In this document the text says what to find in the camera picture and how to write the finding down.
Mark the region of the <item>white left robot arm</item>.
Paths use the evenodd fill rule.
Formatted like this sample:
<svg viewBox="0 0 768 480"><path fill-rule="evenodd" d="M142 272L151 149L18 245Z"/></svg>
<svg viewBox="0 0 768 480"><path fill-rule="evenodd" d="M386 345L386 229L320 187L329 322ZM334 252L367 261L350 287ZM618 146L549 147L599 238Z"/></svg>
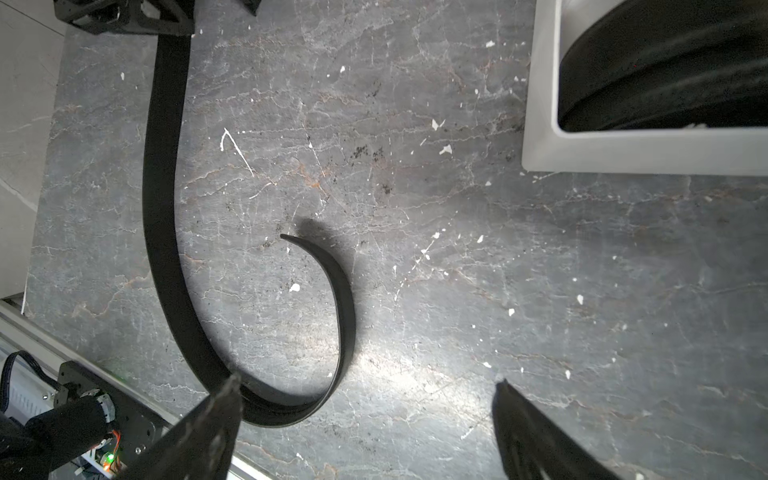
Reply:
<svg viewBox="0 0 768 480"><path fill-rule="evenodd" d="M59 1L57 17L72 25L87 19L85 30L150 34L158 38L144 149L142 215L151 273L163 306L182 316L194 312L179 261L175 230L174 185L183 118L194 4L158 1L157 18L138 1ZM1 476L45 479L53 470L118 438L113 423L122 400L99 390L31 418L26 424L1 419Z"/></svg>

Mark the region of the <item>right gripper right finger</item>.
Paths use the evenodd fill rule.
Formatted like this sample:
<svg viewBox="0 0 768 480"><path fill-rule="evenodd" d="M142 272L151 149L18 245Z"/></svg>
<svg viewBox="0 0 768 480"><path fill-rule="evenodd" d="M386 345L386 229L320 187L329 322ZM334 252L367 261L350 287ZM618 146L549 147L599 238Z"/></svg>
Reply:
<svg viewBox="0 0 768 480"><path fill-rule="evenodd" d="M510 479L617 477L507 380L495 386L492 419L503 470Z"/></svg>

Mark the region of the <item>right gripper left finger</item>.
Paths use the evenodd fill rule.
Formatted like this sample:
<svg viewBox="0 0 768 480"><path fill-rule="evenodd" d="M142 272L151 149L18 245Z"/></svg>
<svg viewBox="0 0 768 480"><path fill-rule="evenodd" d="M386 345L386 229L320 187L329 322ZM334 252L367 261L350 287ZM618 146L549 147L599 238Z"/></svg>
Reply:
<svg viewBox="0 0 768 480"><path fill-rule="evenodd" d="M243 419L241 379L231 375L119 479L225 479Z"/></svg>

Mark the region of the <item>white compartment storage tray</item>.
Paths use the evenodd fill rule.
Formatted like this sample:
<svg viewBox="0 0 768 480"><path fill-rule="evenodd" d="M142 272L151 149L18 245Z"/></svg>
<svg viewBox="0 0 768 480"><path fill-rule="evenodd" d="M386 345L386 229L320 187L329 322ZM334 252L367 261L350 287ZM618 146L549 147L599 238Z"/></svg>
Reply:
<svg viewBox="0 0 768 480"><path fill-rule="evenodd" d="M535 4L522 165L534 172L766 176L764 128L569 133L557 120L561 49L614 2Z"/></svg>

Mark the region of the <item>black belt with dark buckle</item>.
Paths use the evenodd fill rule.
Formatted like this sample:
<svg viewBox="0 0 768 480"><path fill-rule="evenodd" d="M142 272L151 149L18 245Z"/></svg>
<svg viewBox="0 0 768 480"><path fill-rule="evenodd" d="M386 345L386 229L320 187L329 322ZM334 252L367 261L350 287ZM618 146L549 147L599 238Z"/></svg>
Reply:
<svg viewBox="0 0 768 480"><path fill-rule="evenodd" d="M561 60L558 123L571 133L766 126L766 2L622 2Z"/></svg>

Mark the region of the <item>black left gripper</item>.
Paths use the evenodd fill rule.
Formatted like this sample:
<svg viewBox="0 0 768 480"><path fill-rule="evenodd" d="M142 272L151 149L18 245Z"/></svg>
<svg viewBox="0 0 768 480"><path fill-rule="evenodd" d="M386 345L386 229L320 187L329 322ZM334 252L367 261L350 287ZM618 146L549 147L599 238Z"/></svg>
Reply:
<svg viewBox="0 0 768 480"><path fill-rule="evenodd" d="M93 35L191 36L194 1L93 0L53 2L58 20Z"/></svg>

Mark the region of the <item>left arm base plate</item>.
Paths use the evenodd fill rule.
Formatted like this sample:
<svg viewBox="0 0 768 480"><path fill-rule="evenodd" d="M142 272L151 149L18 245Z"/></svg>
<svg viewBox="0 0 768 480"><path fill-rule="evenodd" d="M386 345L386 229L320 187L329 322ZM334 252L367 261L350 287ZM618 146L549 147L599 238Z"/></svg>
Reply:
<svg viewBox="0 0 768 480"><path fill-rule="evenodd" d="M54 397L57 409L86 395L108 398L105 436L94 448L113 448L125 468L165 432L166 422L157 413L77 361L60 366L58 382L60 388Z"/></svg>

